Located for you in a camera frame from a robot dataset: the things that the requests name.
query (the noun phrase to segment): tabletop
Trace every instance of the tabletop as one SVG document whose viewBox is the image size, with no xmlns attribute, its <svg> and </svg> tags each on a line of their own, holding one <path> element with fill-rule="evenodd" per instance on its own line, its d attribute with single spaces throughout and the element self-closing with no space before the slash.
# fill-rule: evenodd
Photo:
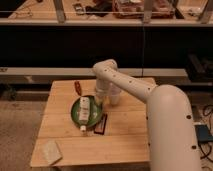
<svg viewBox="0 0 213 171">
<path fill-rule="evenodd" d="M 152 78 L 143 78 L 153 82 Z M 79 98 L 74 81 L 54 81 L 31 158 L 31 167 L 48 166 L 42 146 L 55 140 L 63 158 L 54 166 L 149 162 L 144 103 L 122 91 L 119 104 L 106 100 L 108 119 L 104 135 L 89 131 L 85 136 L 71 119 L 72 104 Z M 95 80 L 80 80 L 83 95 L 94 95 Z"/>
<path fill-rule="evenodd" d="M 108 13 L 104 17 L 98 17 L 91 15 L 77 15 L 73 7 L 74 4 L 81 3 L 85 8 L 86 6 L 95 6 L 96 4 L 93 0 L 62 0 L 64 12 L 67 19 L 74 20 L 88 20 L 88 19 L 116 19 L 112 13 Z M 16 11 L 14 11 L 10 16 L 10 19 L 57 19 L 56 9 L 54 2 L 52 0 L 43 0 L 42 2 L 37 2 L 36 0 L 26 0 Z"/>
</svg>

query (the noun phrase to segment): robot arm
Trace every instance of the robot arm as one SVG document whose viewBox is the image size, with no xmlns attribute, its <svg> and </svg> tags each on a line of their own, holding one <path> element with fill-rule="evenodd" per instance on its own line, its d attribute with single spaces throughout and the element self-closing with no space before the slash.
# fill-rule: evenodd
<svg viewBox="0 0 213 171">
<path fill-rule="evenodd" d="M 112 82 L 147 104 L 152 171 L 201 171 L 190 102 L 171 85 L 157 86 L 116 71 L 114 60 L 96 63 L 96 89 L 106 93 Z"/>
</svg>

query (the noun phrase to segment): dark background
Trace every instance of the dark background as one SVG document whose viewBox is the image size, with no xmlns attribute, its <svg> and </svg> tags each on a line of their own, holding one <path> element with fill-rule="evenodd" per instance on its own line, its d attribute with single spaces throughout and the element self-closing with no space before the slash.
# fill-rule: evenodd
<svg viewBox="0 0 213 171">
<path fill-rule="evenodd" d="M 119 67 L 182 68 L 188 53 L 213 56 L 211 27 L 10 25 L 0 37 L 4 67 L 91 67 L 114 58 Z"/>
<path fill-rule="evenodd" d="M 0 18 L 8 17 L 12 13 L 12 11 L 16 10 L 24 2 L 25 0 L 0 0 Z"/>
</svg>

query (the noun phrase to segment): beige sponge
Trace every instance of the beige sponge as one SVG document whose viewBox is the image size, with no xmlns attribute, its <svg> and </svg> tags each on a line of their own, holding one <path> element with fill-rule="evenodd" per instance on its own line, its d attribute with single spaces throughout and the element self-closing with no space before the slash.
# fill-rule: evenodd
<svg viewBox="0 0 213 171">
<path fill-rule="evenodd" d="M 54 140 L 50 140 L 45 143 L 43 145 L 42 151 L 44 154 L 44 158 L 49 165 L 52 165 L 62 158 L 58 145 Z"/>
</svg>

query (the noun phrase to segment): green bowl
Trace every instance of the green bowl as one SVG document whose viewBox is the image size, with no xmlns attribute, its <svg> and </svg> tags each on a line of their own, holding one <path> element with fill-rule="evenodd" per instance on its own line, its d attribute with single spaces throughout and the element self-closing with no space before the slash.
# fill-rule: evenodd
<svg viewBox="0 0 213 171">
<path fill-rule="evenodd" d="M 94 96 L 88 95 L 88 96 L 84 96 L 84 97 L 89 97 L 89 99 L 90 99 L 90 116 L 89 116 L 89 120 L 87 122 L 86 127 L 91 128 L 101 120 L 102 106 L 96 105 Z M 79 116 L 78 116 L 79 115 L 79 104 L 80 104 L 80 97 L 74 102 L 74 104 L 72 105 L 72 109 L 71 109 L 71 118 L 78 127 L 80 127 L 80 123 L 79 123 L 79 119 L 78 119 L 79 118 Z"/>
</svg>

